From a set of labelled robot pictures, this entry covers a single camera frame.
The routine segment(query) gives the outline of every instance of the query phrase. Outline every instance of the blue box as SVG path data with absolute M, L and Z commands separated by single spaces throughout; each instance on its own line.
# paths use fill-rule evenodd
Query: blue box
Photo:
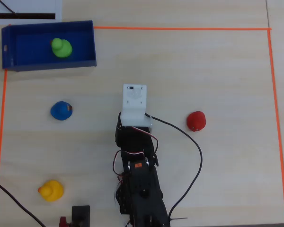
M 51 41 L 66 39 L 72 45 L 67 58 L 54 55 Z M 14 71 L 96 66 L 93 22 L 74 21 L 2 28 L 2 68 Z

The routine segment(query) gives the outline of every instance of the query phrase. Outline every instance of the black cable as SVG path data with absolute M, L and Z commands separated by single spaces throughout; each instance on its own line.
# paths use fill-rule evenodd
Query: black cable
M 11 12 L 12 14 L 17 15 L 17 14 L 16 14 L 14 11 L 12 11 L 7 5 L 5 5 L 5 4 L 2 2 L 2 0 L 0 0 L 0 3 L 1 3 L 6 9 L 8 9 L 9 12 Z
M 22 209 L 24 210 L 29 216 L 31 216 L 36 222 L 38 222 L 39 225 L 41 225 L 42 227 L 46 227 L 35 215 L 33 215 L 31 212 L 29 212 L 24 206 L 22 206 L 22 204 L 16 200 L 16 198 L 9 193 L 8 190 L 6 190 L 5 188 L 3 188 L 3 186 L 1 186 L 0 184 L 0 188 L 9 196 L 11 197 L 11 199 Z
M 156 146 L 156 149 L 155 149 L 155 151 L 154 151 L 154 154 L 156 154 L 156 153 L 157 153 L 158 145 L 159 145 L 159 141 L 157 140 L 157 146 Z
M 128 227 L 129 223 L 131 223 L 131 221 L 130 221 L 130 220 L 127 222 L 127 225 L 126 225 L 125 227 Z
M 186 190 L 186 192 L 185 192 L 185 193 L 182 195 L 182 197 L 175 203 L 175 205 L 173 205 L 172 208 L 170 209 L 170 212 L 169 212 L 169 221 L 171 221 L 172 218 L 170 218 L 170 217 L 171 217 L 171 214 L 172 214 L 173 210 L 176 208 L 176 206 L 177 206 L 177 205 L 184 199 L 184 197 L 187 195 L 187 193 L 189 192 L 189 190 L 191 189 L 191 187 L 193 186 L 193 184 L 195 183 L 196 179 L 198 178 L 198 176 L 199 176 L 199 174 L 200 174 L 200 172 L 201 172 L 202 163 L 203 163 L 202 151 L 201 151 L 201 148 L 199 147 L 199 145 L 197 144 L 197 142 L 196 142 L 193 138 L 191 138 L 186 132 L 184 132 L 182 129 L 178 128 L 177 126 L 175 126 L 175 125 L 173 125 L 173 124 L 171 124 L 171 123 L 165 122 L 165 121 L 163 121 L 163 120 L 161 120 L 161 119 L 159 119 L 159 118 L 150 116 L 150 115 L 148 115 L 147 113 L 145 113 L 145 116 L 151 117 L 151 118 L 154 119 L 154 120 L 157 120 L 157 121 L 159 121 L 159 122 L 162 122 L 162 123 L 164 123 L 164 124 L 167 124 L 167 125 L 169 125 L 169 126 L 175 128 L 175 129 L 179 130 L 181 133 L 183 133 L 184 135 L 186 135 L 188 138 L 190 138 L 191 141 L 194 142 L 194 144 L 197 146 L 197 148 L 199 149 L 199 152 L 200 152 L 200 167 L 199 167 L 199 170 L 198 170 L 197 174 L 195 175 L 195 177 L 194 177 L 192 183 L 190 184 L 190 186 L 189 186 L 188 189 Z

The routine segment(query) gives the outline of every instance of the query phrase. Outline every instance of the small red component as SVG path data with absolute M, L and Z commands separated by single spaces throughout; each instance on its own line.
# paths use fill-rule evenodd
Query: small red component
M 60 217 L 59 227 L 69 227 L 69 224 L 66 222 L 66 217 Z

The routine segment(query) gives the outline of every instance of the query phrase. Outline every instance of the cable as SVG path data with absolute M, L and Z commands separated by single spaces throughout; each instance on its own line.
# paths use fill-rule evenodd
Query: cable
M 119 186 L 119 184 L 121 184 L 121 183 L 122 183 L 122 180 L 119 181 L 119 183 L 117 184 L 117 187 L 116 187 L 115 193 L 114 193 L 114 200 L 115 200 L 115 195 L 116 195 L 116 193 L 117 193 L 117 191 L 118 191 L 118 186 Z M 128 224 L 126 223 L 126 221 L 125 221 L 125 219 L 123 218 L 123 216 L 122 216 L 120 210 L 118 209 L 116 202 L 115 202 L 115 208 L 117 209 L 118 213 L 120 214 L 120 216 L 121 216 L 123 222 L 126 224 L 125 227 L 128 227 Z
M 123 151 L 123 152 L 125 152 L 125 153 L 127 153 L 127 154 L 129 154 L 129 155 L 140 155 L 140 154 L 145 155 L 143 152 L 131 153 L 131 152 L 127 152 L 127 151 L 124 151 L 124 150 L 118 150 L 117 153 L 115 154 L 114 161 L 113 161 L 113 171 L 114 171 L 114 173 L 117 174 L 118 176 L 123 176 L 122 174 L 118 174 L 118 173 L 115 171 L 115 160 L 117 159 L 117 156 L 118 156 L 119 152 L 121 152 L 121 151 Z
M 131 221 L 129 220 L 129 221 L 127 222 L 127 225 L 126 225 L 126 226 L 128 227 L 128 225 L 129 225 L 130 223 L 131 223 Z M 126 226 L 125 226 L 125 227 L 126 227 Z
M 198 170 L 197 174 L 195 175 L 195 177 L 194 177 L 192 183 L 191 183 L 190 186 L 188 187 L 188 189 L 185 191 L 185 193 L 182 195 L 182 197 L 175 203 L 175 205 L 173 205 L 172 208 L 170 209 L 170 212 L 169 212 L 169 221 L 171 221 L 172 218 L 170 218 L 170 217 L 171 217 L 172 212 L 174 211 L 174 209 L 176 208 L 176 206 L 177 206 L 177 205 L 184 199 L 184 197 L 187 195 L 187 193 L 189 192 L 189 190 L 191 189 L 191 187 L 193 186 L 193 184 L 195 183 L 196 179 L 198 178 L 198 176 L 199 176 L 199 174 L 200 174 L 200 172 L 201 172 L 202 163 L 203 163 L 202 151 L 201 151 L 201 148 L 199 147 L 199 145 L 197 144 L 197 142 L 196 142 L 193 138 L 191 138 L 186 132 L 184 132 L 182 129 L 178 128 L 177 126 L 175 126 L 175 125 L 173 125 L 173 124 L 171 124 L 171 123 L 168 123 L 168 122 L 166 122 L 166 121 L 163 121 L 163 120 L 161 120 L 161 119 L 159 119 L 159 118 L 150 116 L 150 115 L 148 115 L 147 113 L 145 113 L 145 116 L 151 117 L 151 118 L 154 119 L 154 120 L 157 120 L 157 121 L 159 121 L 159 122 L 162 122 L 162 123 L 164 123 L 164 124 L 167 124 L 167 125 L 169 125 L 169 126 L 175 128 L 175 129 L 179 130 L 181 133 L 183 133 L 184 135 L 186 135 L 191 141 L 194 142 L 194 144 L 197 146 L 197 148 L 199 149 L 199 152 L 200 152 L 200 167 L 199 167 L 199 170 Z
M 154 153 L 156 154 L 156 152 L 157 152 L 157 150 L 158 150 L 158 145 L 159 145 L 158 139 L 157 139 L 155 136 L 153 136 L 152 134 L 150 134 L 149 132 L 146 132 L 146 131 L 144 131 L 144 130 L 142 130 L 142 129 L 138 129 L 138 128 L 133 127 L 133 126 L 132 126 L 132 128 L 135 129 L 135 130 L 137 130 L 137 131 L 143 132 L 144 134 L 147 134 L 147 135 L 151 136 L 152 138 L 154 138 L 154 139 L 157 141 L 157 146 L 156 146 L 156 149 L 155 149 L 155 152 L 154 152 Z
M 24 210 L 29 216 L 31 216 L 36 222 L 38 222 L 39 225 L 41 225 L 42 227 L 46 227 L 35 215 L 33 215 L 31 212 L 29 212 L 24 206 L 22 206 L 22 204 L 16 200 L 16 198 L 9 193 L 8 190 L 6 190 L 1 184 L 0 184 L 0 188 L 22 209 Z
M 7 5 L 5 5 L 5 4 L 2 2 L 2 0 L 0 0 L 0 3 L 1 3 L 6 9 L 8 9 L 9 12 L 11 12 L 12 14 L 17 15 L 17 13 L 15 13 L 14 11 L 12 11 Z

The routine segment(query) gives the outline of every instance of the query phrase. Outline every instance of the black strip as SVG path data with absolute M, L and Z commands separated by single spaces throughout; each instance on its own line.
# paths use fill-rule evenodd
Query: black strip
M 268 27 L 270 28 L 270 25 L 269 25 L 269 15 L 268 15 L 267 0 L 266 0 L 266 13 L 267 13 L 267 22 L 268 22 Z
M 55 20 L 55 13 L 0 13 L 0 19 L 48 19 Z

